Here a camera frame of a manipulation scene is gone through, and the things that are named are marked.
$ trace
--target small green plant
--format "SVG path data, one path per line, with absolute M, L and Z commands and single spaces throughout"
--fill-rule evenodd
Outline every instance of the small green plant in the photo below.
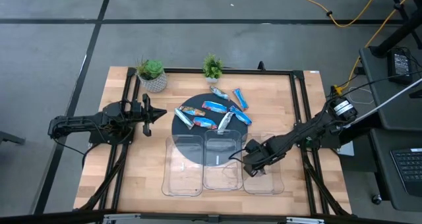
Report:
M 164 72 L 163 63 L 155 60 L 142 60 L 136 69 L 139 76 L 145 80 L 153 80 Z
M 204 60 L 204 74 L 208 78 L 219 78 L 223 72 L 223 61 L 221 59 L 216 60 L 215 55 L 209 54 Z

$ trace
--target plastic bin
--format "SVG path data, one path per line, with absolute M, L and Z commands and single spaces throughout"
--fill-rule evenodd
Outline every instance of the plastic bin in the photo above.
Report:
M 199 157 L 199 163 L 183 154 Z M 166 140 L 162 192 L 167 196 L 198 196 L 202 192 L 204 140 L 197 135 L 174 135 Z
M 212 190 L 237 190 L 243 185 L 242 165 L 229 156 L 241 149 L 241 135 L 236 130 L 205 132 L 204 186 Z
M 262 143 L 271 138 L 273 134 L 245 134 L 242 137 L 242 148 L 247 142 L 255 139 Z M 273 165 L 266 165 L 264 167 L 265 174 L 256 174 L 254 177 L 249 176 L 243 169 L 243 187 L 249 194 L 281 194 L 284 191 L 284 184 L 282 181 L 282 174 L 280 163 L 276 162 Z

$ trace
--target white cable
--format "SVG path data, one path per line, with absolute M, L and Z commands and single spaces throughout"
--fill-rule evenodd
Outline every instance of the white cable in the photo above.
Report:
M 351 86 L 351 87 L 349 87 L 349 92 L 350 92 L 350 90 L 352 90 L 352 89 L 354 89 L 354 88 L 356 88 L 356 87 L 355 87 L 355 86 Z M 359 88 L 359 90 L 363 90 L 363 91 L 365 91 L 365 92 L 369 92 L 369 93 L 371 93 L 371 96 L 372 96 L 372 92 L 371 92 L 370 90 L 363 89 L 363 88 Z M 351 98 L 351 94 L 348 94 L 348 96 L 349 96 L 349 100 L 350 100 L 351 102 L 353 102 L 353 103 L 356 103 L 356 104 L 370 105 L 370 104 L 372 104 L 372 103 L 374 102 L 374 99 L 373 99 L 371 102 L 353 101 L 353 100 L 352 100 L 352 98 Z
M 416 82 L 414 82 L 413 84 L 409 85 L 407 88 L 404 88 L 402 91 L 398 92 L 396 95 L 392 96 L 390 99 L 386 100 L 384 103 L 378 105 L 377 107 L 375 107 L 373 110 L 371 110 L 370 112 L 360 116 L 359 118 L 357 118 L 356 120 L 354 120 L 353 122 L 351 122 L 350 124 L 346 125 L 345 128 L 350 127 L 351 125 L 354 125 L 355 123 L 361 121 L 362 119 L 368 117 L 369 115 L 372 115 L 375 111 L 379 110 L 381 107 L 383 107 L 384 105 L 386 105 L 388 102 L 392 101 L 393 99 L 395 99 L 396 97 L 400 96 L 401 94 L 403 94 L 404 92 L 406 92 L 407 90 L 409 90 L 410 88 L 414 87 L 416 84 L 422 82 L 422 78 L 417 80 Z

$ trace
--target wooden table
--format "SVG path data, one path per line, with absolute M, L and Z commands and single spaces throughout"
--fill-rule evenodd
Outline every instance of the wooden table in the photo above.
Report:
M 100 109 L 121 99 L 127 67 L 111 67 L 105 82 Z M 320 74 L 305 71 L 305 82 L 312 115 L 318 113 L 325 102 Z M 209 93 L 209 85 L 201 74 L 168 73 L 167 88 L 160 93 L 148 93 L 152 106 L 167 109 L 166 115 L 150 125 L 152 136 L 136 127 L 133 143 L 127 156 L 118 211 L 162 213 L 218 213 L 236 215 L 309 215 L 309 205 L 300 151 L 293 147 L 279 164 L 284 191 L 277 195 L 252 195 L 243 189 L 234 191 L 207 190 L 197 197 L 165 196 L 162 182 L 166 156 L 166 138 L 171 135 L 174 108 L 190 97 Z M 301 105 L 305 112 L 296 82 Z M 246 111 L 253 123 L 248 133 L 285 134 L 295 122 L 291 88 L 288 76 L 256 74 L 224 74 L 216 87 L 230 92 L 241 87 L 249 109 Z M 141 87 L 139 99 L 145 93 Z M 104 179 L 110 145 L 102 144 L 87 156 L 82 172 L 75 208 L 85 204 Z M 335 199 L 346 211 L 351 211 L 342 167 L 338 156 L 328 149 L 319 151 L 324 182 Z M 318 189 L 315 184 L 316 207 L 321 212 Z M 109 189 L 106 207 L 111 206 L 114 190 Z

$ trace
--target yellow cable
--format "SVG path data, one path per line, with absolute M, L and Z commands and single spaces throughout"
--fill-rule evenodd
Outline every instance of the yellow cable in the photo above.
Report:
M 309 1 L 309 2 L 311 2 L 311 3 L 313 3 L 313 4 L 315 4 L 315 5 L 318 5 L 320 8 L 322 8 L 322 9 L 324 9 L 324 11 L 326 11 L 327 13 L 329 12 L 329 10 L 326 8 L 326 7 L 324 7 L 323 5 L 321 5 L 320 3 L 317 3 L 316 1 L 312 1 L 312 0 L 306 0 L 306 1 Z M 345 28 L 345 27 L 348 27 L 348 26 L 351 26 L 353 23 L 355 23 L 355 21 L 357 20 L 357 19 L 359 19 L 361 16 L 362 16 L 362 14 L 368 9 L 368 7 L 369 7 L 369 5 L 371 4 L 373 2 L 373 0 L 369 0 L 369 2 L 367 3 L 367 5 L 362 9 L 362 11 L 357 15 L 357 17 L 354 19 L 354 20 L 352 20 L 351 22 L 349 22 L 348 24 L 345 24 L 345 25 L 341 25 L 341 24 L 338 24 L 337 22 L 336 22 L 336 20 L 334 19 L 334 17 L 332 17 L 332 14 L 330 14 L 330 18 L 331 18 L 331 20 L 332 20 L 332 22 L 336 25 L 336 26 L 338 26 L 338 27 L 341 27 L 341 28 Z
M 401 5 L 403 5 L 403 3 L 405 2 L 406 0 L 402 0 L 401 2 L 400 2 L 400 4 Z M 384 28 L 384 26 L 385 26 L 385 24 L 388 22 L 388 20 L 390 20 L 390 18 L 394 15 L 394 13 L 396 13 L 396 9 L 394 9 L 388 16 L 387 16 L 387 18 L 385 19 L 385 21 L 382 23 L 382 25 L 380 26 L 380 28 L 375 32 L 375 34 L 371 37 L 371 39 L 368 41 L 368 43 L 365 45 L 365 47 L 368 47 L 369 46 L 369 44 L 371 44 L 371 42 L 375 39 L 375 37 L 378 35 L 378 33 Z M 342 90 L 344 90 L 344 89 L 346 89 L 348 86 L 349 86 L 349 83 L 350 83 L 350 80 L 351 80 L 351 78 L 353 77 L 353 72 L 354 72 L 354 70 L 355 70 L 355 68 L 356 68 L 356 66 L 357 66 L 357 64 L 358 64 L 358 62 L 359 62 L 359 60 L 360 60 L 360 57 L 358 57 L 357 59 L 356 59 L 356 62 L 355 62 L 355 65 L 353 66 L 353 68 L 351 69 L 351 72 L 350 72 L 350 75 L 349 75 L 349 78 L 348 78 L 348 82 L 346 83 L 346 85 L 344 85 L 344 86 L 342 86 L 342 87 L 338 87 L 338 89 L 336 89 L 337 90 L 337 92 L 341 92 Z

